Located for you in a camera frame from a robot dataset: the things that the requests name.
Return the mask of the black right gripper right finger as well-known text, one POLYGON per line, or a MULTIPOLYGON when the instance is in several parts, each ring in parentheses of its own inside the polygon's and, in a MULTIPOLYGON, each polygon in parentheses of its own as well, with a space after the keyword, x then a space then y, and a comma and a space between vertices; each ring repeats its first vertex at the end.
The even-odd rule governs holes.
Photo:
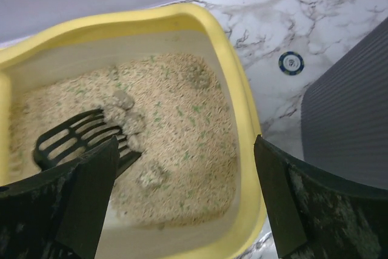
POLYGON ((256 137, 254 156, 277 254, 289 258, 307 243, 307 236, 295 204, 286 159, 261 135, 256 137))

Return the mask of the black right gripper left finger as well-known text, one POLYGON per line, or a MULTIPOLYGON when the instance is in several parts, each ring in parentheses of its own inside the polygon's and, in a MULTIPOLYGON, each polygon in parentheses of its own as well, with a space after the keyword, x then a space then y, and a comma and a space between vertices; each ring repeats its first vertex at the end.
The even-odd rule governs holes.
POLYGON ((85 154, 56 232, 59 258, 94 258, 118 169, 115 137, 85 154))

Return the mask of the black slotted litter scoop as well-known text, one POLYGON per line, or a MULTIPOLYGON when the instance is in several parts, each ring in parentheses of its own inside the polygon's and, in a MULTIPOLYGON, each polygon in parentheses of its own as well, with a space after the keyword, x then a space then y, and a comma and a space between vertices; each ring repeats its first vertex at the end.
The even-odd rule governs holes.
POLYGON ((67 158, 72 160, 113 137, 118 141, 119 161, 116 175, 120 176, 142 153, 129 148, 127 135, 121 126, 105 122, 102 109, 79 113, 44 132, 36 140, 32 157, 35 164, 45 171, 67 158))

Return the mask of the yellow plastic litter box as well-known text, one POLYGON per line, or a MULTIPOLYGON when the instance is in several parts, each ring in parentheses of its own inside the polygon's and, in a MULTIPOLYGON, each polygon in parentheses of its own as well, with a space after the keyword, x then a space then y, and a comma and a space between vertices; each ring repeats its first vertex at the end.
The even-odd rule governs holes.
POLYGON ((1 100, 88 70, 134 58, 202 56, 234 111, 240 151, 236 199, 220 219, 193 227, 135 229, 107 212, 97 258, 234 258, 258 236, 266 207, 253 145, 261 129, 244 69, 219 22, 195 4, 108 13, 63 22, 1 47, 1 100))

